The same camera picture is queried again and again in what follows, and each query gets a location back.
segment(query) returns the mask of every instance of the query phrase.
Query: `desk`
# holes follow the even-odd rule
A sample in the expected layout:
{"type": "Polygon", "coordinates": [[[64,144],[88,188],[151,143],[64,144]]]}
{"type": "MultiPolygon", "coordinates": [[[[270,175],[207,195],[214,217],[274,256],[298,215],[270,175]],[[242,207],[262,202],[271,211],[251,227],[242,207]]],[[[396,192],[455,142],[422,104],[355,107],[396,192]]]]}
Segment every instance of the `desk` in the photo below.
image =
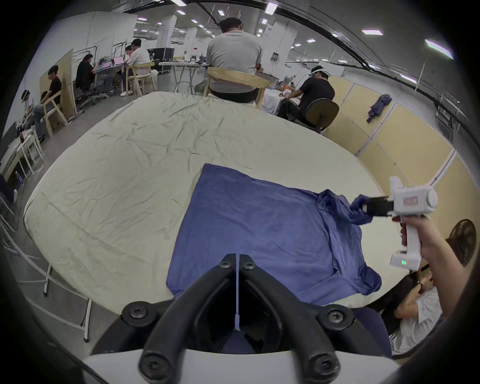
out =
{"type": "Polygon", "coordinates": [[[165,62],[162,61],[158,63],[158,65],[172,65],[174,67],[182,67],[180,72],[180,77],[178,78],[178,80],[177,80],[177,73],[175,72],[175,68],[173,68],[173,76],[175,77],[175,88],[173,89],[173,92],[174,93],[178,92],[180,83],[188,83],[190,85],[190,92],[192,93],[192,95],[195,94],[195,87],[192,84],[195,71],[197,70],[197,68],[208,67],[207,64],[197,64],[197,63],[190,63],[186,61],[165,61],[165,62]],[[188,68],[190,70],[190,81],[181,80],[181,77],[183,76],[183,72],[185,71],[185,68],[188,68]]]}
{"type": "MultiPolygon", "coordinates": [[[[26,230],[69,284],[110,311],[170,299],[170,258],[204,163],[288,187],[329,188],[349,201],[383,194],[355,156],[302,126],[226,100],[153,92],[55,161],[26,204],[26,230]]],[[[383,285],[340,300],[350,306],[374,301],[407,273],[389,265],[400,248],[398,224],[378,217],[361,229],[365,261],[383,285]]]]}

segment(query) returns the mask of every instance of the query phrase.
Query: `table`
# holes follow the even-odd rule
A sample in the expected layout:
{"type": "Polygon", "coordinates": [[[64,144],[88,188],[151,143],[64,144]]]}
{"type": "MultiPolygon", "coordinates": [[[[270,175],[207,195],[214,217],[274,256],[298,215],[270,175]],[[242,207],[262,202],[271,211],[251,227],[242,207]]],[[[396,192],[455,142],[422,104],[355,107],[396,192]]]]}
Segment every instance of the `table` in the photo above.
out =
{"type": "Polygon", "coordinates": [[[173,76],[175,77],[175,88],[173,89],[173,92],[178,92],[179,91],[179,85],[180,83],[188,83],[190,85],[190,91],[192,95],[195,94],[195,87],[192,84],[193,81],[193,76],[195,75],[195,71],[197,68],[205,68],[208,67],[207,64],[197,64],[197,63],[192,63],[192,62],[186,62],[186,61],[162,61],[159,62],[158,65],[171,65],[175,67],[182,67],[181,72],[180,72],[180,77],[177,80],[177,74],[175,72],[175,68],[173,68],[173,76]],[[190,81],[182,81],[181,77],[183,76],[183,71],[185,70],[185,67],[187,67],[190,70],[190,81]]]}
{"type": "MultiPolygon", "coordinates": [[[[153,92],[55,161],[26,204],[25,228],[69,284],[110,311],[169,299],[170,258],[204,163],[289,187],[329,188],[349,201],[383,194],[355,156],[304,127],[226,100],[153,92]]],[[[379,217],[361,228],[365,261],[383,285],[339,301],[349,306],[374,301],[407,272],[389,265],[400,248],[398,224],[379,217]]]]}

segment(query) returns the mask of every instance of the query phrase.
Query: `person's hand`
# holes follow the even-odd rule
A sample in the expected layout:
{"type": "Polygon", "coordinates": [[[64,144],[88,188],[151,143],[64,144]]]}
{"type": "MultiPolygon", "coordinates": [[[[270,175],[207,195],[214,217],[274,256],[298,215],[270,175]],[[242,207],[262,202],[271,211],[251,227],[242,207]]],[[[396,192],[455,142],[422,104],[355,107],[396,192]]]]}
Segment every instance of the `person's hand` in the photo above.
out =
{"type": "MultiPolygon", "coordinates": [[[[400,216],[394,217],[393,221],[400,221],[400,216]]],[[[453,253],[438,229],[426,217],[404,216],[403,221],[417,230],[420,240],[420,254],[427,262],[430,263],[432,258],[438,257],[439,254],[453,253]]],[[[407,245],[407,228],[404,223],[402,223],[402,245],[407,245]]]]}

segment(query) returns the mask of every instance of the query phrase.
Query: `chair backrest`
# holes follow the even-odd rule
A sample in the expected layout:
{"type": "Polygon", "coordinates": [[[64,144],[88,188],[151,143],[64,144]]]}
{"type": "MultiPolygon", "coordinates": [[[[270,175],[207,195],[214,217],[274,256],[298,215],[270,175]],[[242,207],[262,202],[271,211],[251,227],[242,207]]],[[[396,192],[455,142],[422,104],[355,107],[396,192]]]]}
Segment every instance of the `chair backrest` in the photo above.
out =
{"type": "Polygon", "coordinates": [[[338,114],[339,106],[329,99],[316,99],[310,103],[305,119],[314,127],[325,129],[338,114]]]}
{"type": "Polygon", "coordinates": [[[232,83],[249,85],[255,88],[265,89],[271,81],[262,79],[261,77],[249,75],[248,73],[233,71],[224,68],[208,67],[207,73],[218,80],[226,80],[232,83]]]}

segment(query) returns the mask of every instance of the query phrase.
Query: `black pants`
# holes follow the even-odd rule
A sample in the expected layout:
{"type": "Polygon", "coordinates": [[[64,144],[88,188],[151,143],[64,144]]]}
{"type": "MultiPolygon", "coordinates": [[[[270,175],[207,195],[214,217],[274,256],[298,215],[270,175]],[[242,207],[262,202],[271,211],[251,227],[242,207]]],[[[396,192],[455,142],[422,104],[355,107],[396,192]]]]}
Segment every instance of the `black pants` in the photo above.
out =
{"type": "Polygon", "coordinates": [[[215,92],[210,89],[210,92],[221,99],[235,101],[236,103],[250,103],[255,101],[258,96],[258,88],[254,89],[250,92],[242,92],[242,93],[222,93],[222,92],[215,92]]]}
{"type": "Polygon", "coordinates": [[[2,175],[0,175],[0,192],[2,192],[6,199],[13,204],[13,189],[7,185],[7,182],[2,175]]]}
{"type": "Polygon", "coordinates": [[[305,116],[300,112],[300,108],[288,99],[283,99],[280,102],[276,115],[286,120],[289,120],[291,117],[292,121],[300,120],[302,123],[310,125],[310,123],[305,119],[305,116]]]}
{"type": "Polygon", "coordinates": [[[400,326],[401,319],[397,319],[394,315],[395,309],[400,305],[408,293],[417,285],[417,278],[414,275],[407,275],[391,290],[385,293],[378,300],[367,307],[374,311],[384,310],[382,313],[382,320],[389,335],[396,331],[400,326]]]}

